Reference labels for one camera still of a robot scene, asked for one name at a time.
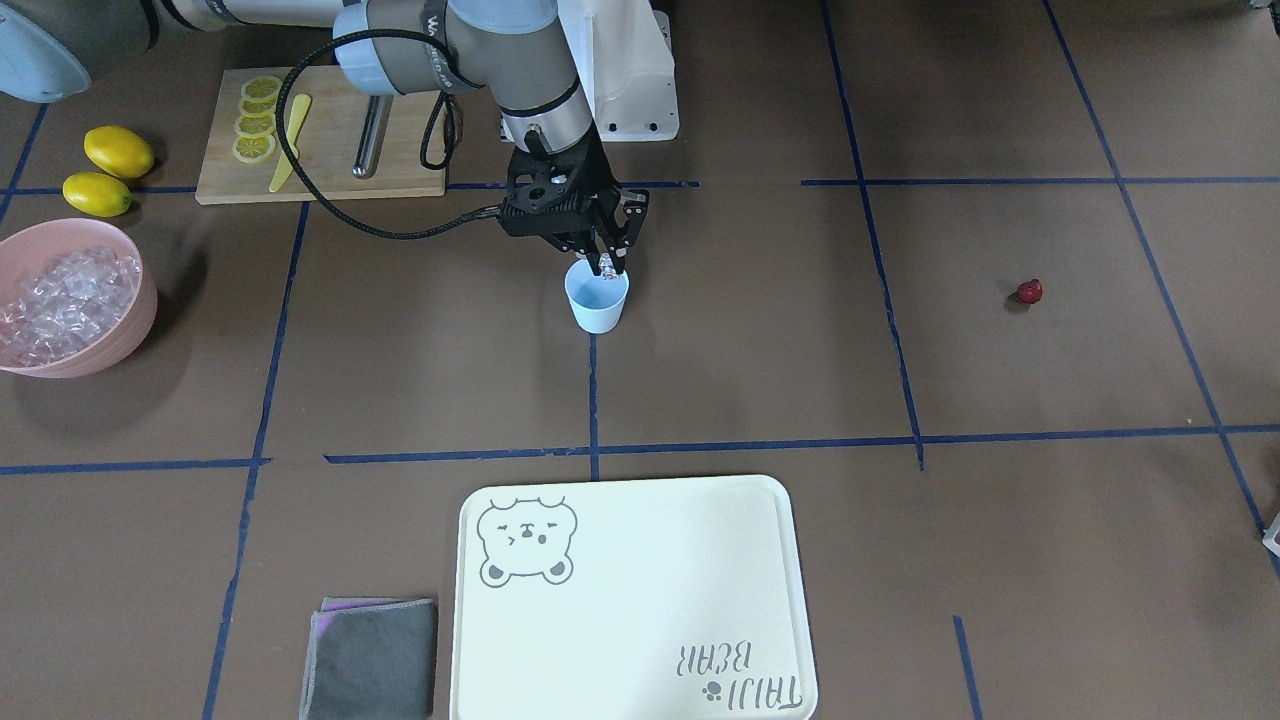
clear plastic ice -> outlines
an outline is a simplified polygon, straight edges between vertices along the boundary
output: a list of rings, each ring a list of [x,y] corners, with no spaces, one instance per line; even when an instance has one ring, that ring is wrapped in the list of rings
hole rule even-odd
[[[84,350],[115,327],[138,293],[137,258],[91,247],[27,273],[20,295],[0,305],[0,365],[47,365]]]

gray towel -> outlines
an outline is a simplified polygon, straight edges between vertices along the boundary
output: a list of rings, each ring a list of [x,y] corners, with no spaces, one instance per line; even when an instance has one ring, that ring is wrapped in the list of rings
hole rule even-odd
[[[435,667],[435,601],[325,598],[321,607],[325,610],[311,614],[298,719],[429,717]]]

bowl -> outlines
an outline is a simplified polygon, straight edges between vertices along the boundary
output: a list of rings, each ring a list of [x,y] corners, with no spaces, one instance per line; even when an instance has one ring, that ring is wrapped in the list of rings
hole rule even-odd
[[[116,258],[134,258],[142,269],[138,277],[138,292],[124,311],[124,316],[102,337],[74,355],[29,368],[0,365],[0,370],[35,378],[79,378],[124,360],[147,337],[156,316],[155,278],[142,263],[138,247],[129,236],[102,220],[88,218],[50,220],[19,231],[0,242],[0,305],[20,297],[19,283],[27,273],[41,274],[55,256],[91,247],[110,247]]]

small red fruit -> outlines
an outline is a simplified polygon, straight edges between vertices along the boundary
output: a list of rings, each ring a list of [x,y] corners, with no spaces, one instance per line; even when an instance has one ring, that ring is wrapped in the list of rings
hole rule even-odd
[[[1029,279],[1018,286],[1018,301],[1032,305],[1044,297],[1044,286],[1038,279]]]

metal handle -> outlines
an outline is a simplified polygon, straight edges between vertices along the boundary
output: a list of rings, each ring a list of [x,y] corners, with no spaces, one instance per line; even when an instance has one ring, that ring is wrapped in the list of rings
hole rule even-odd
[[[383,137],[387,135],[387,119],[392,114],[392,95],[369,97],[365,127],[360,131],[360,147],[356,149],[356,164],[351,167],[351,174],[357,179],[369,179],[378,170],[378,156],[383,151]]]

